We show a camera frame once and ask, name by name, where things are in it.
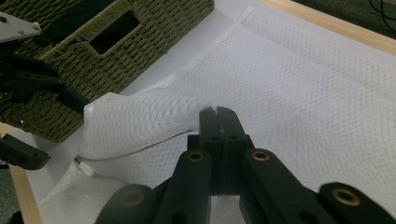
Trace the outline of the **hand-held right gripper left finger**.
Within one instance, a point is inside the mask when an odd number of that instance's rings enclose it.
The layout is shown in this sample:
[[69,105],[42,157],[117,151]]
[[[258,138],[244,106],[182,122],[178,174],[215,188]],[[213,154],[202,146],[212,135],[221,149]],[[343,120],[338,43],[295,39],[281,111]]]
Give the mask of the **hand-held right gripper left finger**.
[[205,108],[199,113],[199,133],[188,136],[188,150],[200,149],[211,156],[211,194],[221,194],[223,144],[216,111]]

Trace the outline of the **white mesh laundry bag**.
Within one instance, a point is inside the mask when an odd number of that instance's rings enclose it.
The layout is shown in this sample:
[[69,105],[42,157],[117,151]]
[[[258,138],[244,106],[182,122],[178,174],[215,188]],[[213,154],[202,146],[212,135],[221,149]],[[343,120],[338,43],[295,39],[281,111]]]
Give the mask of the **white mesh laundry bag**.
[[173,172],[199,112],[233,110],[255,147],[309,189],[341,182],[396,217],[396,56],[249,8],[201,56],[86,107],[81,164],[40,202],[46,224],[94,224],[120,187]]

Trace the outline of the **wooden table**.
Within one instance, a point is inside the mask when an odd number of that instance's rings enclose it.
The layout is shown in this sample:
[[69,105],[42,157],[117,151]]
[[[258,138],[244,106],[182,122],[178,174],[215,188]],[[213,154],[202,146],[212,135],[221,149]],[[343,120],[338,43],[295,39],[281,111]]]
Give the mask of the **wooden table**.
[[[187,95],[231,108],[254,145],[272,151],[310,189],[342,182],[396,217],[396,40],[292,0],[215,0],[214,11],[118,94],[89,109],[143,93]],[[49,153],[45,167],[11,168],[24,224],[92,224],[99,189],[157,186],[187,147],[179,134],[127,156],[98,161],[57,197],[83,143],[112,146],[134,135],[124,117],[92,118],[60,143],[12,134]]]

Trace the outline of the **green woven basket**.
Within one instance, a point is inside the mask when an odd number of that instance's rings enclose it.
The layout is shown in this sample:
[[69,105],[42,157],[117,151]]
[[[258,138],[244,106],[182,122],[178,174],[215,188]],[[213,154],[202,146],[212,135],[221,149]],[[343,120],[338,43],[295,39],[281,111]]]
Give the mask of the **green woven basket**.
[[[17,53],[53,67],[90,102],[120,92],[214,9],[214,0],[0,0],[0,10],[43,29]],[[36,92],[28,103],[0,92],[0,122],[61,142],[83,116]]]

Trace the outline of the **white board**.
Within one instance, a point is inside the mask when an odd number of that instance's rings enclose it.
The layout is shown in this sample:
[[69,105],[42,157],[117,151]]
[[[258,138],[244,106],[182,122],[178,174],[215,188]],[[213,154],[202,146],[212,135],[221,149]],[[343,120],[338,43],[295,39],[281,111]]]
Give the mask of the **white board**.
[[[216,9],[211,15],[169,49],[159,61],[123,92],[130,94],[140,91],[204,52],[249,6],[277,13],[282,19],[304,25],[312,30],[315,36],[321,36],[328,41],[334,40],[343,47],[350,46],[371,58],[396,63],[396,40],[291,0],[215,0],[215,3]],[[70,161],[73,160],[78,141],[81,140],[82,130],[75,131],[62,143],[52,143],[14,127],[8,130],[27,143],[41,147],[52,155],[52,160],[48,165],[38,171],[24,171],[15,166],[9,168],[24,224],[66,222],[69,215],[63,211],[64,206],[61,203],[56,203],[48,210],[39,208],[36,203],[54,187]]]

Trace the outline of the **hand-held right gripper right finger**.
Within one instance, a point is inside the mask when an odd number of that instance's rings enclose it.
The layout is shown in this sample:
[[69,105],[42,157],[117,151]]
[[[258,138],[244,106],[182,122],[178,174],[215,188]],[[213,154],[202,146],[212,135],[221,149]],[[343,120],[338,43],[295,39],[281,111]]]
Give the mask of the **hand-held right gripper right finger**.
[[233,110],[219,106],[217,111],[223,143],[220,193],[239,194],[244,183],[242,162],[252,143]]

